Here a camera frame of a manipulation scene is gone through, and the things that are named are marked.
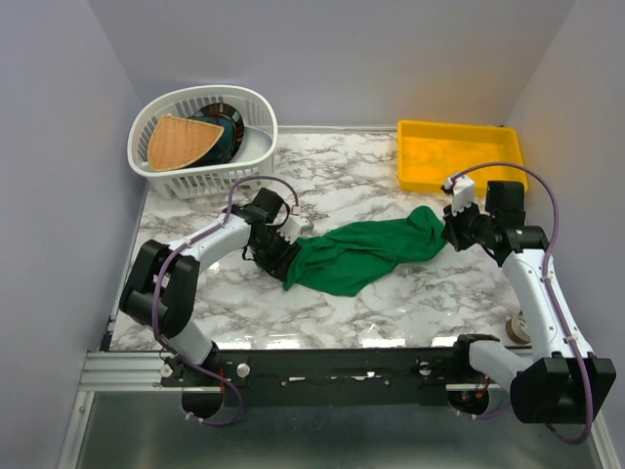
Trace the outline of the green t shirt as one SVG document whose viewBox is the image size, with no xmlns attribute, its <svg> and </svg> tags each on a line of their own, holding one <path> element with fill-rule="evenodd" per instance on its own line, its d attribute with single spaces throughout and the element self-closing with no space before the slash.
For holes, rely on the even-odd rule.
<svg viewBox="0 0 625 469">
<path fill-rule="evenodd" d="M 300 251 L 282 282 L 334 296 L 354 297 L 400 264 L 433 260 L 445 247 L 443 223 L 427 206 L 402 219 L 354 222 L 326 234 L 301 237 Z"/>
</svg>

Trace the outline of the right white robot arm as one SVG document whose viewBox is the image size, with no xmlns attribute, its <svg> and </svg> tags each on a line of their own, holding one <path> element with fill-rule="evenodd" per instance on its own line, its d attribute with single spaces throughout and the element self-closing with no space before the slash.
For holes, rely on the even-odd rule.
<svg viewBox="0 0 625 469">
<path fill-rule="evenodd" d="M 595 355 L 583 338 L 558 284 L 544 230 L 525 222 L 524 188 L 491 181 L 485 207 L 475 202 L 474 182 L 449 178 L 452 201 L 443 210 L 442 236 L 455 250 L 474 245 L 489 252 L 517 296 L 532 356 L 523 359 L 490 336 L 458 339 L 451 375 L 469 383 L 485 374 L 508 392 L 522 423 L 588 424 L 615 381 L 611 360 Z"/>
</svg>

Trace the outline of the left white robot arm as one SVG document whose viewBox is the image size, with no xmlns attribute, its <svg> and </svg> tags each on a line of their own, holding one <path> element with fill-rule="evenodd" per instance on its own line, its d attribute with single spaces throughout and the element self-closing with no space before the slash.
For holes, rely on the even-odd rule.
<svg viewBox="0 0 625 469">
<path fill-rule="evenodd" d="M 244 205 L 230 203 L 215 222 L 172 243 L 154 239 L 140 248 L 123 287 L 119 309 L 148 326 L 157 342 L 178 355 L 196 386 L 217 371 L 218 347 L 192 318 L 199 276 L 231 252 L 249 254 L 280 281 L 300 251 L 297 239 L 311 227 L 297 205 L 267 188 Z"/>
</svg>

